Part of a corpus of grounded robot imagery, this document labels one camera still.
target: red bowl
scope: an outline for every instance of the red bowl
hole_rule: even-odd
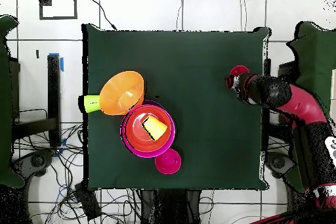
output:
[[[165,133],[156,141],[150,138],[143,128],[141,121],[145,116],[151,115],[167,126]],[[143,106],[136,109],[129,117],[125,126],[125,135],[133,148],[141,152],[152,152],[160,149],[171,134],[171,121],[163,109],[156,106]]]

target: black mat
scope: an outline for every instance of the black mat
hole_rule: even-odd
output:
[[[86,25],[89,95],[124,70],[146,81],[145,99],[173,117],[180,170],[162,175],[153,158],[132,155],[119,136],[121,116],[89,114],[89,186],[142,189],[265,189],[260,180],[261,108],[224,84],[244,64],[262,73],[267,28],[254,33],[105,32]]]

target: orange bowl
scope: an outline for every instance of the orange bowl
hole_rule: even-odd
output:
[[[150,138],[143,128],[141,121],[145,116],[151,115],[167,126],[165,133],[156,141]],[[141,152],[152,152],[160,149],[171,134],[171,121],[169,116],[160,107],[144,105],[136,109],[129,117],[125,126],[125,135],[133,148]]]
[[[138,72],[120,72],[100,91],[99,105],[107,115],[126,115],[144,101],[144,79]]]

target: yellow-green cup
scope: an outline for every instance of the yellow-green cup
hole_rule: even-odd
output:
[[[98,95],[85,95],[84,108],[86,113],[100,110],[99,96]]]

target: red robot arm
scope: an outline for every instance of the red robot arm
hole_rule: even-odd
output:
[[[307,205],[311,209],[336,207],[336,159],[333,156],[336,155],[336,145],[333,146],[336,139],[317,100],[300,87],[279,78],[251,74],[243,66],[231,71],[226,86],[235,90],[241,101],[283,112],[292,119],[295,151],[301,181],[306,188]],[[259,224],[295,222],[287,214],[284,216],[265,219]]]

